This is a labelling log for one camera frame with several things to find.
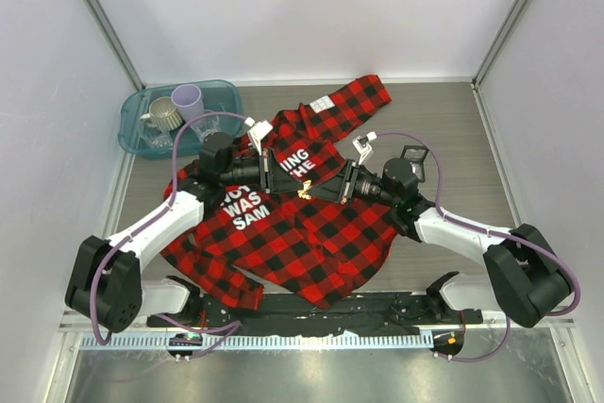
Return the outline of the red black plaid shirt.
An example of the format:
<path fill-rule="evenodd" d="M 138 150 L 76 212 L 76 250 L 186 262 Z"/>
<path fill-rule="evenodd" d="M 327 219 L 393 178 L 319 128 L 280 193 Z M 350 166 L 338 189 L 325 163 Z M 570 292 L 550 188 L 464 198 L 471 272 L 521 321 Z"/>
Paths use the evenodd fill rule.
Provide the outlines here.
<path fill-rule="evenodd" d="M 376 75 L 296 109 L 279 111 L 263 145 L 280 159 L 297 152 L 302 182 L 326 160 L 344 160 L 335 144 L 391 101 Z M 364 285 L 389 256 L 397 232 L 386 207 L 340 205 L 297 193 L 232 186 L 209 219 L 181 234 L 161 256 L 222 303 L 255 311 L 262 279 L 327 310 Z"/>

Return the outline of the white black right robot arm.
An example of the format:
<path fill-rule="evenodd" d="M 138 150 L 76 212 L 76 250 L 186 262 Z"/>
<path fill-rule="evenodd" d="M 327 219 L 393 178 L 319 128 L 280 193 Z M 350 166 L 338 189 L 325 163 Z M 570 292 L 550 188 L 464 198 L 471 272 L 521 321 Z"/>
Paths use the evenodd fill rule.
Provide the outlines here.
<path fill-rule="evenodd" d="M 418 243 L 437 245 L 484 266 L 484 276 L 454 274 L 426 300 L 431 319 L 450 321 L 459 311 L 502 311 L 521 327 L 534 327 L 571 295 L 575 286 L 541 232 L 532 226 L 490 227 L 454 216 L 418 190 L 414 165 L 388 160 L 381 175 L 348 161 L 333 178 L 309 185 L 313 198 L 385 206 L 396 230 Z"/>

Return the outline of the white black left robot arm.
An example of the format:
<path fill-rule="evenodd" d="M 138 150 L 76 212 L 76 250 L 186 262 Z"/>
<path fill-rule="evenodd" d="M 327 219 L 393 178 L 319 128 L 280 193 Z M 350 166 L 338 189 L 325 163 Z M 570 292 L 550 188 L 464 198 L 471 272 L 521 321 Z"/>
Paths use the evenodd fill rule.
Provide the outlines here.
<path fill-rule="evenodd" d="M 178 277 L 144 281 L 143 270 L 169 243 L 215 213 L 231 186 L 256 186 L 265 193 L 300 191 L 302 182 L 285 171 L 270 148 L 255 145 L 235 155 L 233 139 L 212 133 L 203 141 L 199 168 L 180 180 L 170 197 L 131 227 L 107 239 L 91 236 L 80 245 L 68 283 L 66 305 L 92 321 L 94 334 L 127 329 L 141 316 L 169 315 L 183 327 L 201 313 L 197 287 Z"/>

